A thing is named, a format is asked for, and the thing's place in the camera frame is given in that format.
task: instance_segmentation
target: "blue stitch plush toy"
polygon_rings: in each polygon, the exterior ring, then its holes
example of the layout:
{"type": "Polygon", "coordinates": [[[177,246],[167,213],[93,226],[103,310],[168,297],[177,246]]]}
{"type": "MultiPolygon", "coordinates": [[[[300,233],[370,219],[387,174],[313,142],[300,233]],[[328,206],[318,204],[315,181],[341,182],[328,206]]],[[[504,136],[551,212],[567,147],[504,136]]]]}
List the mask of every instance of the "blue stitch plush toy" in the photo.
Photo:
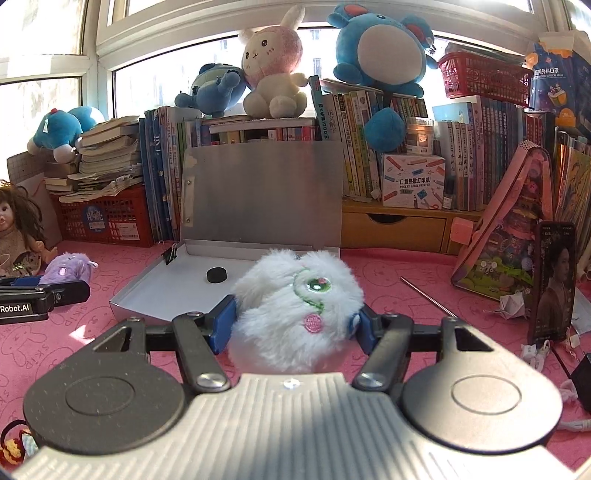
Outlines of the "blue stitch plush toy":
{"type": "Polygon", "coordinates": [[[246,89],[244,71],[225,63],[208,63],[201,67],[191,85],[191,95],[179,93],[174,99],[178,107],[201,110],[214,118],[236,105],[246,89]]]}
{"type": "Polygon", "coordinates": [[[79,106],[69,112],[54,108],[41,120],[37,132],[27,144],[27,151],[35,155],[41,147],[45,147],[53,150],[56,162],[71,162],[76,155],[74,147],[80,135],[104,121],[102,113],[89,106],[79,106]]]}
{"type": "MultiPolygon", "coordinates": [[[[336,78],[386,92],[423,96],[418,82],[427,67],[437,68],[437,62],[425,54],[425,50],[435,51],[434,35],[422,18],[411,15],[398,22],[361,5],[343,4],[327,21],[340,28],[333,71],[336,78]]],[[[380,110],[365,126],[366,140],[378,152],[395,150],[405,134],[404,122],[392,108],[380,110]]]]}

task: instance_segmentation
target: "wooden shelf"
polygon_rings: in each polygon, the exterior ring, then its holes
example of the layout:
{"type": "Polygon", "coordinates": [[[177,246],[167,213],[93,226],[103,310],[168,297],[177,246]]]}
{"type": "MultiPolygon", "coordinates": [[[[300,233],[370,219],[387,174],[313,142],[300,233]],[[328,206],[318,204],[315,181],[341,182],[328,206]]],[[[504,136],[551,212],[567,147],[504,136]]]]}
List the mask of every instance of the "wooden shelf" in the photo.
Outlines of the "wooden shelf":
{"type": "Polygon", "coordinates": [[[401,208],[385,207],[381,202],[370,203],[356,202],[351,199],[343,200],[343,212],[349,213],[376,213],[379,215],[398,215],[428,218],[454,219],[455,217],[465,218],[477,222],[483,212],[464,212],[460,210],[431,210],[422,208],[401,208]]]}
{"type": "Polygon", "coordinates": [[[344,199],[341,246],[457,255],[462,246],[450,240],[453,219],[477,223],[482,213],[384,207],[381,202],[344,199]]]}

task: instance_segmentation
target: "pink table mat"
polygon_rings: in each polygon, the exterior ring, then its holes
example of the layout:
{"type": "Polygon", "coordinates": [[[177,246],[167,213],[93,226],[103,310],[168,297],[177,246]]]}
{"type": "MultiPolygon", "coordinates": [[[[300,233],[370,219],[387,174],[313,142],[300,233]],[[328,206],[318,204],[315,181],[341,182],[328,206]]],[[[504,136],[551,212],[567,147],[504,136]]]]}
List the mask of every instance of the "pink table mat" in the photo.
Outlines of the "pink table mat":
{"type": "MultiPolygon", "coordinates": [[[[46,322],[0,326],[0,429],[11,420],[21,419],[22,398],[33,382],[67,358],[81,346],[92,341],[116,324],[109,300],[132,278],[153,262],[164,250],[162,245],[150,249],[62,242],[60,252],[84,252],[99,264],[90,282],[91,296],[84,304],[62,307],[52,312],[46,322]]],[[[400,281],[403,276],[423,289],[465,321],[519,354],[525,342],[527,324],[522,319],[504,320],[484,313],[497,304],[451,286],[454,258],[440,254],[397,251],[392,249],[344,250],[342,258],[352,268],[365,292],[365,298],[377,313],[398,312],[409,315],[417,323],[437,324],[443,313],[400,281]]],[[[588,297],[591,286],[583,284],[588,297]]],[[[582,339],[582,348],[589,351],[591,334],[582,339]]],[[[564,351],[561,356],[572,370],[577,362],[564,351]]],[[[220,363],[235,382],[239,373],[225,353],[220,363]]],[[[414,354],[408,374],[434,363],[434,353],[414,354]]],[[[341,371],[351,380],[365,361],[365,355],[354,348],[341,371]]],[[[159,352],[152,363],[180,380],[175,355],[159,352]]],[[[552,355],[544,372],[556,385],[566,379],[552,355]]],[[[591,418],[578,402],[566,405],[563,419],[591,418]]],[[[591,433],[556,432],[549,450],[572,469],[578,468],[591,455],[591,433]]]]}

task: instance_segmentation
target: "phone screen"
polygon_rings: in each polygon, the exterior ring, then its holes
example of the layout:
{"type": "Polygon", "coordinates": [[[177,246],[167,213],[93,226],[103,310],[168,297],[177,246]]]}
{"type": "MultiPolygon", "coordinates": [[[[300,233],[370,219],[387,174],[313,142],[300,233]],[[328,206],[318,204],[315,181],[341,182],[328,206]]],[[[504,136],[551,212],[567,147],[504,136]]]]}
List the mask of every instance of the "phone screen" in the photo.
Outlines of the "phone screen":
{"type": "Polygon", "coordinates": [[[535,235],[534,302],[528,341],[566,339],[573,314],[576,232],[570,222],[540,222],[535,235]]]}

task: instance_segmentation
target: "red plastic basket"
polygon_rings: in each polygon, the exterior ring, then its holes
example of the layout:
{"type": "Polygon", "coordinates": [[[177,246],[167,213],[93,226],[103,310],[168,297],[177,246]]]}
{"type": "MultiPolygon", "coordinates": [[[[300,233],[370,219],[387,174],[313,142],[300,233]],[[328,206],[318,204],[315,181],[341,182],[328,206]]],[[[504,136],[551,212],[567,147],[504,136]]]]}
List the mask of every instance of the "red plastic basket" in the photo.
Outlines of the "red plastic basket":
{"type": "Polygon", "coordinates": [[[154,244],[143,185],[88,202],[61,203],[52,195],[64,240],[151,247],[154,244]]]}
{"type": "Polygon", "coordinates": [[[447,98],[482,95],[528,107],[534,72],[504,61],[467,52],[445,55],[439,61],[447,98]]]}

